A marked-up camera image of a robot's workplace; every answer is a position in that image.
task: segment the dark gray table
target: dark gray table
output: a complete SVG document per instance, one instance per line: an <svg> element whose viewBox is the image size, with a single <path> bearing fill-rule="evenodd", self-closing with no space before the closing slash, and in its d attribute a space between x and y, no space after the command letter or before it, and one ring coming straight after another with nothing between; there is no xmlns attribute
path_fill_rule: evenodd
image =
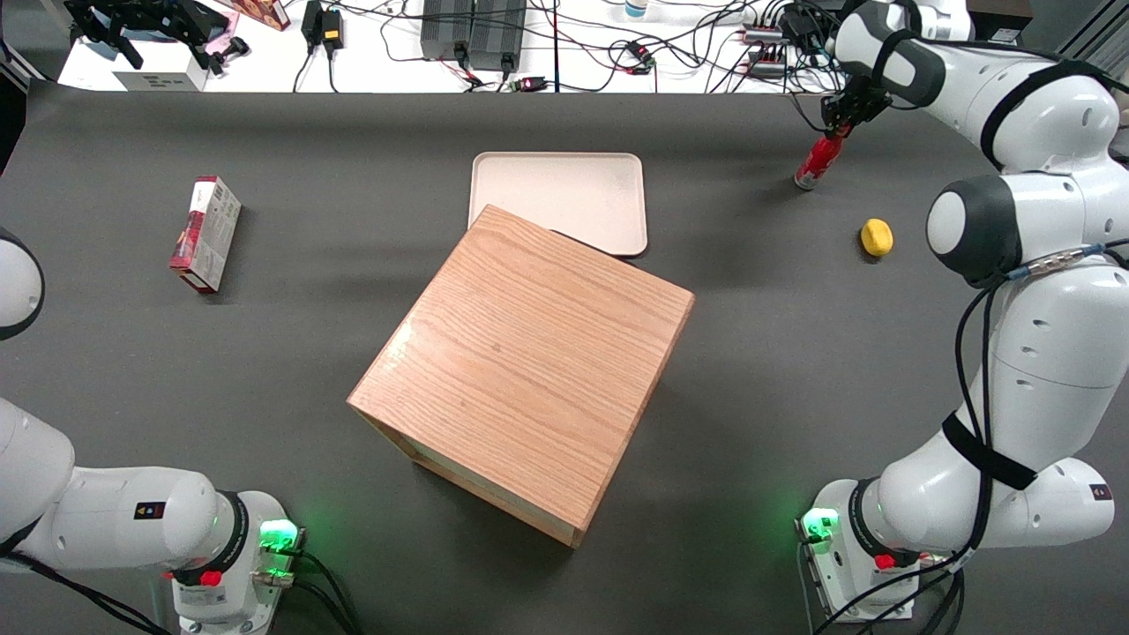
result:
<svg viewBox="0 0 1129 635"><path fill-rule="evenodd" d="M272 493L374 634L803 633L793 516L825 482L916 449L957 403L953 331L972 292L929 253L925 216L990 166L921 113L859 129L803 194L790 175L815 136L781 97L36 86L29 110L0 223L34 247L47 293L0 346L0 394L64 432L81 466ZM344 403L463 233L474 156L534 149L639 155L638 264L698 294L575 554L412 467ZM211 173L250 211L224 292L204 298L166 263L191 182ZM895 233L881 264L855 243L870 216ZM1122 392L1080 455L1114 493L1129 490L1127 414ZM1124 632L1127 541L1122 517L1080 545L981 553L962 633ZM76 577L149 606L152 574ZM332 628L297 593L275 624ZM126 628L9 575L0 630Z"/></svg>

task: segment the wood grain surface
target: wood grain surface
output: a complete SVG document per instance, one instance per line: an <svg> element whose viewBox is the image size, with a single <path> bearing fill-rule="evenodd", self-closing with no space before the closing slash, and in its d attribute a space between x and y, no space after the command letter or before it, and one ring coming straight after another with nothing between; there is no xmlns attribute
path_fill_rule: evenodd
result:
<svg viewBox="0 0 1129 635"><path fill-rule="evenodd" d="M413 460L576 547L692 305L489 207L348 402Z"/></svg>

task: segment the beige tray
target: beige tray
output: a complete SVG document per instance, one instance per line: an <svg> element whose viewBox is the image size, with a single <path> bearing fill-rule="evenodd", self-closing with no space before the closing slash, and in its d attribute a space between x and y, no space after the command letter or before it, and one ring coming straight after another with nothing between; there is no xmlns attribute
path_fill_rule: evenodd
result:
<svg viewBox="0 0 1129 635"><path fill-rule="evenodd" d="M642 163L625 153L483 153L474 158L471 214L500 207L612 255L647 249Z"/></svg>

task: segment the power supply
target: power supply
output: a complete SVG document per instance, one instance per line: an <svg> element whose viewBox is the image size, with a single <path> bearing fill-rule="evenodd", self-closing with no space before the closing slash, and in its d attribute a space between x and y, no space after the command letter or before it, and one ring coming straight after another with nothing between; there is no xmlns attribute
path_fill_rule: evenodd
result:
<svg viewBox="0 0 1129 635"><path fill-rule="evenodd" d="M517 71L524 34L525 0L479 0L471 27L471 67Z"/></svg>
<svg viewBox="0 0 1129 635"><path fill-rule="evenodd" d="M423 0L420 49L432 60L464 63L471 43L474 0Z"/></svg>

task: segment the red and white box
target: red and white box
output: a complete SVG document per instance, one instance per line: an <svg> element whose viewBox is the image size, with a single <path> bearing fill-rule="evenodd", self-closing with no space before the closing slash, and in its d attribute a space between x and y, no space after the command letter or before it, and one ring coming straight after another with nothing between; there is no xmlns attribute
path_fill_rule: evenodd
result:
<svg viewBox="0 0 1129 635"><path fill-rule="evenodd" d="M201 176L192 189L189 221L168 268L202 294L219 290L243 205L219 176Z"/></svg>
<svg viewBox="0 0 1129 635"><path fill-rule="evenodd" d="M281 0L219 0L219 3L275 31L286 31L290 26L290 18L286 15Z"/></svg>

